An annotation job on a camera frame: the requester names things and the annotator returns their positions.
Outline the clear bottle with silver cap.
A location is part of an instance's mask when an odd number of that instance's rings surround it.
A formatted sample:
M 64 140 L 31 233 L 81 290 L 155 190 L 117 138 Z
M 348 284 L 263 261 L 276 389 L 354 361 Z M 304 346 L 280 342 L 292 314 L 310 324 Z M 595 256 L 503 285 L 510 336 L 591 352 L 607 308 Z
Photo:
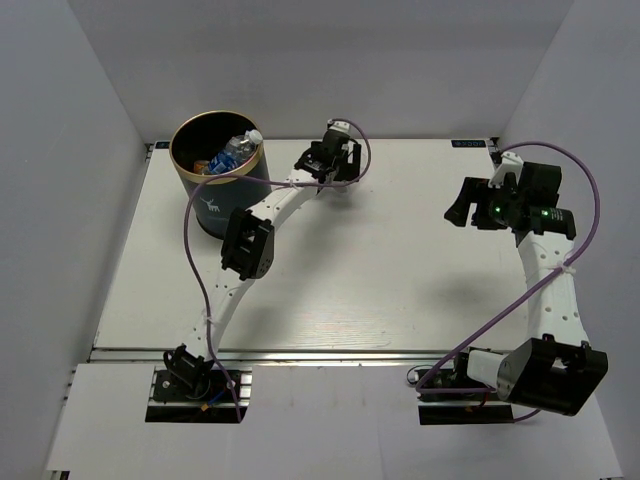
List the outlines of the clear bottle with silver cap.
M 339 195 L 350 195 L 351 187 L 347 183 L 331 184 L 328 189 Z

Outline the small clear bottle blue label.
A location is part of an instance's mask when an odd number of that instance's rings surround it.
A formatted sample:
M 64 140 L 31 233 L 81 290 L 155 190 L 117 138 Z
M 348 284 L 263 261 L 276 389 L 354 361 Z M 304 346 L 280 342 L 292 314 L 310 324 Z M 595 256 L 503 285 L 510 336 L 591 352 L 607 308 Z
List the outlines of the small clear bottle blue label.
M 221 175 L 241 167 L 253 156 L 262 142 L 262 134 L 257 129 L 247 130 L 243 135 L 232 137 L 209 161 L 204 172 L 209 175 Z

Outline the orange juice plastic bottle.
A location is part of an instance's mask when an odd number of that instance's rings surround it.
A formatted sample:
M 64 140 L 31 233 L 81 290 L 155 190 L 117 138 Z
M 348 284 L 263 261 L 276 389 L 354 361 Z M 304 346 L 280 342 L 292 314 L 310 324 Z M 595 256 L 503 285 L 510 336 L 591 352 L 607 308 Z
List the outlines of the orange juice plastic bottle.
M 198 160 L 193 165 L 193 171 L 198 175 L 208 175 L 209 174 L 209 161 L 207 160 Z

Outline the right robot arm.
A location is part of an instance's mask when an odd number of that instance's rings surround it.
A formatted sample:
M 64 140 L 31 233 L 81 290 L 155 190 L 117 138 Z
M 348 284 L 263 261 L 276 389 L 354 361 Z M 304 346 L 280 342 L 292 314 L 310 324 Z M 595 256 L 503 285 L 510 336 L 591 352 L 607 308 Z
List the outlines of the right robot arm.
M 491 387 L 504 402 L 574 416 L 608 371 L 607 355 L 583 328 L 565 264 L 576 228 L 572 212 L 557 205 L 561 181 L 560 167 L 506 152 L 491 178 L 466 178 L 444 214 L 458 227 L 511 230 L 530 293 L 522 345 L 508 354 L 472 348 L 456 358 L 451 384 L 463 398 Z

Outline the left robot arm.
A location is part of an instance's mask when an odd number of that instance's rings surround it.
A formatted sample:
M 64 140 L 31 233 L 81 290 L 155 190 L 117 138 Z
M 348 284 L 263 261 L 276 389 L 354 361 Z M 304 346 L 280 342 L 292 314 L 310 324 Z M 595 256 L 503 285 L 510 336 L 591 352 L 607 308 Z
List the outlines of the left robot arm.
M 182 240 L 187 262 L 203 294 L 204 327 L 199 333 L 206 347 L 206 362 L 225 370 L 217 357 L 219 343 L 243 296 L 273 265 L 278 229 L 321 191 L 347 188 L 359 182 L 368 172 L 371 160 L 371 145 L 362 128 L 346 118 L 334 118 L 328 121 L 323 138 L 312 142 L 301 154 L 286 179 L 273 181 L 223 174 L 223 179 L 266 184 L 274 190 L 256 204 L 232 212 L 213 290 L 207 289 L 198 271 L 189 240 L 193 203 L 209 182 L 202 182 L 189 195 Z

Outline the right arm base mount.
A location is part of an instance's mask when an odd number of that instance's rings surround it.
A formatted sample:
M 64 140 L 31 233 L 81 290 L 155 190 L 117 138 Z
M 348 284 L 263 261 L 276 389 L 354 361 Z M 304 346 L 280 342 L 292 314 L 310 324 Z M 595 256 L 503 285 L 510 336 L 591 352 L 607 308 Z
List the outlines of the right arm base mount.
M 466 373 L 468 355 L 461 354 L 418 388 L 421 426 L 511 424 L 513 410 L 486 385 Z

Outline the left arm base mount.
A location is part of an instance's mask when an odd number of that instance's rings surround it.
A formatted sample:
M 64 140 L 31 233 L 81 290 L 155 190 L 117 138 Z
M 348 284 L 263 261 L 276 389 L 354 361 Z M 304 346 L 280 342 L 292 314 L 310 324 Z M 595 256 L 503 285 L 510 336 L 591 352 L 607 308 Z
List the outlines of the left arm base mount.
M 214 361 L 189 353 L 184 345 L 163 353 L 154 370 L 147 423 L 238 424 L 250 400 L 248 371 L 222 371 Z

